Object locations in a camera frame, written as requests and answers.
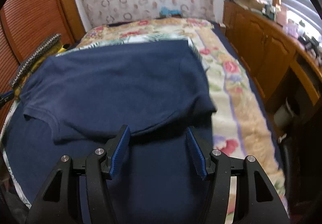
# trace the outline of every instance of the blue gripper pad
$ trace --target blue gripper pad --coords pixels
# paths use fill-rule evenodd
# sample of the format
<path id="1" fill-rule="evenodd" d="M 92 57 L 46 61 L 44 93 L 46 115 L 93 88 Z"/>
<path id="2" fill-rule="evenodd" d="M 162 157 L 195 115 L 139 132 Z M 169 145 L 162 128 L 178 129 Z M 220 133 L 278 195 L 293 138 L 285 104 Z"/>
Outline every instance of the blue gripper pad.
<path id="1" fill-rule="evenodd" d="M 110 179 L 113 179 L 121 169 L 130 137 L 131 132 L 129 126 L 123 125 L 117 136 L 107 142 L 108 147 L 105 164 L 109 169 Z"/>
<path id="2" fill-rule="evenodd" d="M 202 180 L 207 180 L 208 177 L 214 173 L 210 159 L 212 147 L 206 140 L 198 137 L 196 135 L 197 132 L 194 129 L 193 131 L 190 128 L 187 128 L 186 130 L 188 149 L 193 159 L 197 174 L 202 178 Z"/>

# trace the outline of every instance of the wooden louvered door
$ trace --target wooden louvered door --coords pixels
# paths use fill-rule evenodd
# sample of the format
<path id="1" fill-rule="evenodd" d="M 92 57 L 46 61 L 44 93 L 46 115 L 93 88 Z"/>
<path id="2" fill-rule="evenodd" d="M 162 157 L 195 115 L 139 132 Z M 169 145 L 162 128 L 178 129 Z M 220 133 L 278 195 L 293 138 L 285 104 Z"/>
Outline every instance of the wooden louvered door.
<path id="1" fill-rule="evenodd" d="M 0 26 L 0 93 L 9 91 L 9 80 L 17 70 L 19 62 L 14 56 L 10 45 L 4 35 L 2 26 Z M 10 109 L 12 101 L 6 103 L 0 110 L 0 128 L 2 127 L 5 117 Z"/>
<path id="2" fill-rule="evenodd" d="M 74 43 L 59 0 L 7 0 L 0 11 L 8 42 L 21 62 L 53 33 Z"/>
<path id="3" fill-rule="evenodd" d="M 71 9 L 67 13 L 68 18 L 65 17 L 61 0 L 6 1 L 0 9 L 0 94 L 11 89 L 8 83 L 19 64 L 47 36 L 61 33 L 63 44 L 75 42 L 67 19 L 72 20 L 73 29 L 78 29 L 78 37 L 82 36 L 82 27 L 79 27 L 82 24 L 76 19 L 78 13 Z M 7 103 L 0 110 L 0 129 L 11 104 L 12 102 Z"/>

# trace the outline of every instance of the wooden cabinet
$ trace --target wooden cabinet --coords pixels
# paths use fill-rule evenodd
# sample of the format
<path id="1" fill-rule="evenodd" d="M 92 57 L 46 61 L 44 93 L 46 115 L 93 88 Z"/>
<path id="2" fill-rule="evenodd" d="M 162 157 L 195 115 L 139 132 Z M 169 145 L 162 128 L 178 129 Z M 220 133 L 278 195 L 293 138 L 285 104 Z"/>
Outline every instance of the wooden cabinet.
<path id="1" fill-rule="evenodd" d="M 272 95 L 285 75 L 295 54 L 281 35 L 273 30 L 264 43 L 265 57 L 260 62 L 255 78 L 264 92 L 264 100 Z"/>
<path id="2" fill-rule="evenodd" d="M 233 2 L 225 2 L 226 13 L 227 38 L 266 103 L 289 68 L 296 52 L 294 44 L 275 23 Z"/>
<path id="3" fill-rule="evenodd" d="M 265 47 L 268 35 L 265 33 L 265 25 L 251 17 L 247 34 L 247 45 L 244 50 L 244 60 L 247 63 L 248 71 L 256 76 L 264 59 Z"/>
<path id="4" fill-rule="evenodd" d="M 244 51 L 247 47 L 247 26 L 249 21 L 242 12 L 236 12 L 234 16 L 234 29 L 232 32 L 232 43 L 238 51 L 241 58 L 244 57 Z"/>

